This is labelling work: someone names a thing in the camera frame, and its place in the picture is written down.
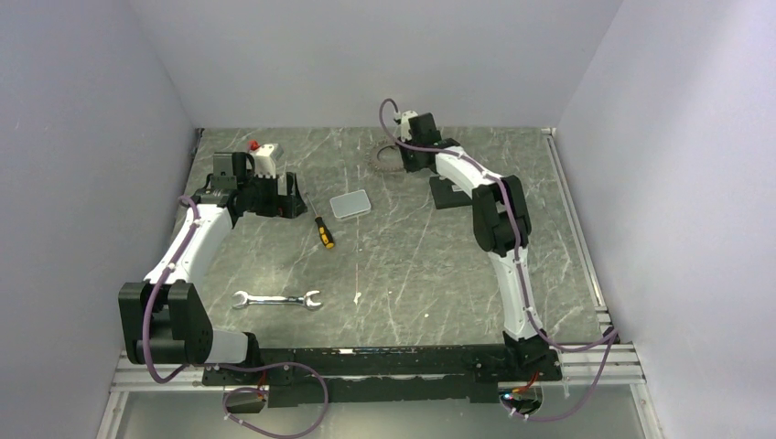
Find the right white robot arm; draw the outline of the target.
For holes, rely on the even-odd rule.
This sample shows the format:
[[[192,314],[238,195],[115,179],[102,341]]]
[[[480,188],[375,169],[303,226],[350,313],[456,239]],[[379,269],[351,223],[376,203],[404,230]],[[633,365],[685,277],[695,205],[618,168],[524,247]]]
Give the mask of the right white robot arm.
[[[557,355],[534,308],[527,264],[532,225],[519,178],[491,172],[459,142],[444,139],[429,112],[397,113],[394,121],[405,169],[428,168],[470,199],[473,234],[490,259],[501,294],[506,371],[517,380],[549,377]]]

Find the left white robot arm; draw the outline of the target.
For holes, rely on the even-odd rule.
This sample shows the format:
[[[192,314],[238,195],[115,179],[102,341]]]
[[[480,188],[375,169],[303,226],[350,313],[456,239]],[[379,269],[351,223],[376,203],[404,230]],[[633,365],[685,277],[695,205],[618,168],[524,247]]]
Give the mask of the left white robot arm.
[[[160,262],[120,289],[127,357],[134,364],[226,363],[236,381],[252,383],[264,367],[253,337],[215,328],[198,290],[243,215],[294,219],[306,212],[297,175],[279,173],[271,153],[217,152],[204,185],[180,201],[185,220]]]

